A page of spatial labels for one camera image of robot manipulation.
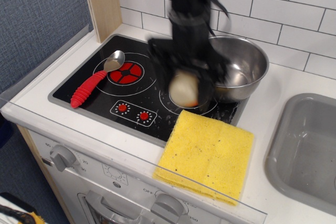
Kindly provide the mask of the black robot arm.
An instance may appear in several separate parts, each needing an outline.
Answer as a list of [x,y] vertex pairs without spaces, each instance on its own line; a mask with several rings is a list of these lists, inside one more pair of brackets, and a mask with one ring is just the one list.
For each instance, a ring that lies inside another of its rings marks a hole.
[[227,11],[218,0],[171,0],[172,39],[148,41],[160,89],[180,107],[207,110],[215,83],[225,81],[228,61],[209,39],[211,3]]

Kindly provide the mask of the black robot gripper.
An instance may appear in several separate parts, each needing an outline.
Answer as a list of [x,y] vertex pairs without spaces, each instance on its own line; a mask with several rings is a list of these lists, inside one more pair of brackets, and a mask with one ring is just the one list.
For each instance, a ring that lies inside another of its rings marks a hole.
[[224,82],[228,60],[210,43],[209,13],[198,16],[171,11],[172,38],[150,38],[149,55],[162,91],[167,91],[178,69],[198,77],[198,101],[208,105],[214,94],[214,83]]

